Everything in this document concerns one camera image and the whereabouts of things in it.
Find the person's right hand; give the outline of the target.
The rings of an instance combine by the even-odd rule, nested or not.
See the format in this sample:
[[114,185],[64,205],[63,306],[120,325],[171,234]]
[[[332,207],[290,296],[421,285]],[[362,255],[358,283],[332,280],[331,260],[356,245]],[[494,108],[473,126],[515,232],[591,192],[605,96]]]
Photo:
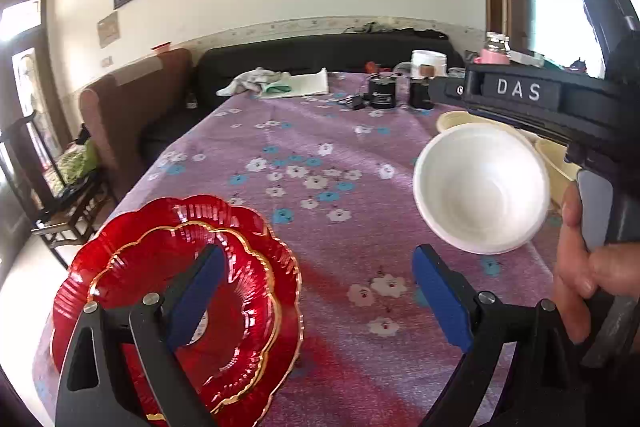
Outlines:
[[582,238],[582,200],[575,183],[564,193],[562,227],[553,275],[553,301],[568,337],[583,343],[590,334],[587,307],[597,289],[637,299],[640,291],[639,245],[610,244],[587,251]]

